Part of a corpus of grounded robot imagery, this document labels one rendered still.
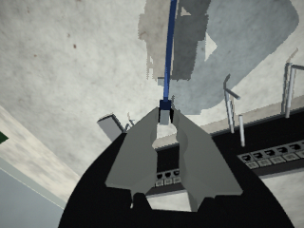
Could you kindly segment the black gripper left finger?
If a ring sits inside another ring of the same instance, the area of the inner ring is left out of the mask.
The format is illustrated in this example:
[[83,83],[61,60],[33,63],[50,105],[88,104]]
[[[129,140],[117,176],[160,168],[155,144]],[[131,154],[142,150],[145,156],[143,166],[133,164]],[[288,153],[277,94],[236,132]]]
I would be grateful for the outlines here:
[[161,109],[155,107],[122,133],[84,172],[71,193],[58,228],[90,228],[105,216],[129,208],[135,193],[148,192],[157,177]]

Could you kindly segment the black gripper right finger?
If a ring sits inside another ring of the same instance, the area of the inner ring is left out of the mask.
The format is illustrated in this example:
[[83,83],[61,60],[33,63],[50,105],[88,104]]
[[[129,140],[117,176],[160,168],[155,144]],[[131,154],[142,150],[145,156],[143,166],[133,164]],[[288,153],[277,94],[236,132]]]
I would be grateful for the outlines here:
[[187,190],[191,212],[198,212],[203,199],[211,197],[220,214],[255,228],[295,228],[270,189],[225,144],[176,108],[171,107],[169,114],[177,128],[180,182]]

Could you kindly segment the blue network cable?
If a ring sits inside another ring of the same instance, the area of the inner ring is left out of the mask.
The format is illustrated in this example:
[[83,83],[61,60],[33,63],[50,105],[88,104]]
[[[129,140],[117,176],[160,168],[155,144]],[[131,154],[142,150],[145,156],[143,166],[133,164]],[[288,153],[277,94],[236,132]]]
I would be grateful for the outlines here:
[[164,102],[168,102],[171,57],[172,57],[172,46],[173,46],[173,35],[174,35],[177,1],[178,0],[171,0],[170,3],[167,42],[166,42],[166,55],[165,55],[164,87],[163,87]]

